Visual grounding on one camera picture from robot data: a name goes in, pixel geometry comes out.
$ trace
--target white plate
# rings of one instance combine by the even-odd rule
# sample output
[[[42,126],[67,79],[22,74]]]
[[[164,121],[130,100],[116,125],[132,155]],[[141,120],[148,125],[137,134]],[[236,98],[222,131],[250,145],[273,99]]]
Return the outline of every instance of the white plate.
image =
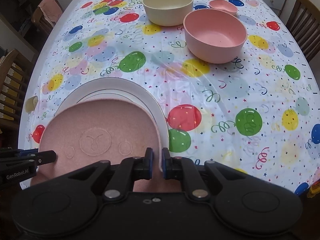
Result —
[[[147,110],[155,120],[161,138],[162,147],[169,148],[169,132],[164,114],[154,97],[140,85],[122,78],[99,78],[89,81],[74,90],[62,102],[57,114],[79,102],[113,98],[132,101]],[[161,167],[162,153],[159,153],[159,168]]]

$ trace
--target balloon print tablecloth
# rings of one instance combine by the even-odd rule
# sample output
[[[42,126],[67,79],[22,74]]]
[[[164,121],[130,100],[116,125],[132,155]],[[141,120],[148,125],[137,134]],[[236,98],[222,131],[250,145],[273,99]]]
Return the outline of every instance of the balloon print tablecloth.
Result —
[[[209,1],[194,0],[194,9],[207,8]],[[160,104],[173,156],[196,164],[216,160],[297,193],[308,188],[320,178],[314,76],[262,0],[228,1],[238,7],[248,39],[232,62],[214,65],[188,50],[183,25],[152,24],[142,0],[81,0],[38,78],[33,94],[39,103],[26,124],[24,148],[38,147],[43,129],[77,87],[121,77]]]

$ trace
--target beige bowl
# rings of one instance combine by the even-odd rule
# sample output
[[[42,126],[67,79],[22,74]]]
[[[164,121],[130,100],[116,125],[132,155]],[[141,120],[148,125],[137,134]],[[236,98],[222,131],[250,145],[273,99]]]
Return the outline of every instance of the beige bowl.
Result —
[[[192,12],[193,0],[143,0],[151,22],[160,26],[183,24],[184,17]]]

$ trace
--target towel on chair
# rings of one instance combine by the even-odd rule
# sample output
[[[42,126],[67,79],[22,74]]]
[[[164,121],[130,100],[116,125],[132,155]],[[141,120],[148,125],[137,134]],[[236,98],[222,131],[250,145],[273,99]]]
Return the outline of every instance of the towel on chair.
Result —
[[[54,27],[62,15],[62,10],[55,0],[42,0],[38,5],[43,12],[44,18]]]

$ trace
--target chair backrest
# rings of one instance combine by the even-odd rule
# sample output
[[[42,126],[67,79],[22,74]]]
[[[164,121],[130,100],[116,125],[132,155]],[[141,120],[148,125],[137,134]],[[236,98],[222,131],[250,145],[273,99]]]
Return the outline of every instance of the chair backrest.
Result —
[[[307,61],[320,51],[320,11],[309,0],[296,0],[286,27]]]
[[[59,5],[61,10],[63,11],[60,3],[58,0],[55,0],[55,2]],[[34,11],[32,17],[31,17],[31,22],[41,31],[43,32],[46,36],[49,36],[53,27],[51,24],[44,18],[44,14],[41,10],[40,7],[37,7],[36,10]]]
[[[24,98],[34,65],[19,51],[13,49],[0,60],[0,94],[8,100],[0,100],[7,110],[0,108],[0,113],[11,120],[0,118],[0,127],[19,129]]]

